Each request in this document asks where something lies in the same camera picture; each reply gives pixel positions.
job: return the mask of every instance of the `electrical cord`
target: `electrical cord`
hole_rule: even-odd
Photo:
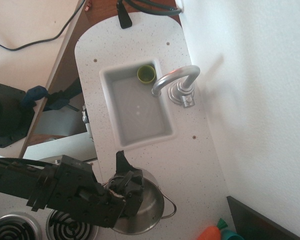
[[[152,15],[158,15],[158,16],[175,16],[182,12],[182,10],[179,7],[163,5],[160,3],[152,2],[150,0],[136,0],[136,1],[150,5],[150,6],[154,6],[154,7],[160,8],[160,9],[164,9],[164,10],[162,11],[162,10],[148,9],[146,7],[136,4],[132,0],[125,0],[125,2],[127,4],[129,4],[131,7],[135,8],[141,12],[144,12],[146,14],[152,14]]]
[[[29,47],[29,46],[32,46],[32,45],[35,45],[35,44],[41,44],[41,43],[46,43],[46,42],[50,42],[50,41],[56,40],[57,38],[60,37],[60,35],[64,32],[64,30],[69,25],[69,23],[71,22],[71,20],[79,12],[80,8],[83,6],[83,4],[85,3],[85,1],[86,0],[82,0],[82,2],[80,3],[79,7],[74,11],[74,13],[72,14],[72,16],[68,19],[68,21],[65,23],[65,25],[63,26],[63,28],[61,29],[61,31],[56,36],[54,36],[52,38],[47,38],[47,39],[43,39],[43,40],[38,40],[38,41],[30,42],[30,43],[27,43],[27,44],[22,45],[20,47],[17,47],[17,48],[9,48],[9,47],[3,46],[1,44],[0,44],[0,47],[4,48],[5,50],[8,50],[8,51],[15,52],[15,51],[19,51],[21,49],[24,49],[26,47]]]

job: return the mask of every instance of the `orange toy carrot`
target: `orange toy carrot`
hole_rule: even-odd
[[[225,220],[220,218],[216,226],[208,226],[197,240],[221,240],[220,230],[228,227]]]

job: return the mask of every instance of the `black plug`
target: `black plug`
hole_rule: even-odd
[[[118,0],[116,2],[116,10],[118,12],[118,18],[119,18],[121,28],[122,29],[130,28],[132,26],[132,21],[131,18],[129,17],[129,14],[122,0]]]

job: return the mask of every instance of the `metal pot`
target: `metal pot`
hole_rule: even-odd
[[[126,235],[143,234],[157,225],[161,219],[172,217],[176,211],[176,204],[168,198],[160,189],[155,177],[145,169],[142,169],[144,178],[143,202],[134,217],[122,217],[116,221],[112,228],[114,231]],[[166,198],[174,207],[171,214],[163,216]]]

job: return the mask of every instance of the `sink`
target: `sink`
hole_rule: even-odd
[[[168,108],[167,91],[153,97],[155,81],[143,84],[138,69],[150,65],[156,78],[162,76],[158,59],[146,59],[102,69],[99,72],[115,143],[120,149],[133,149],[172,139],[176,130]]]

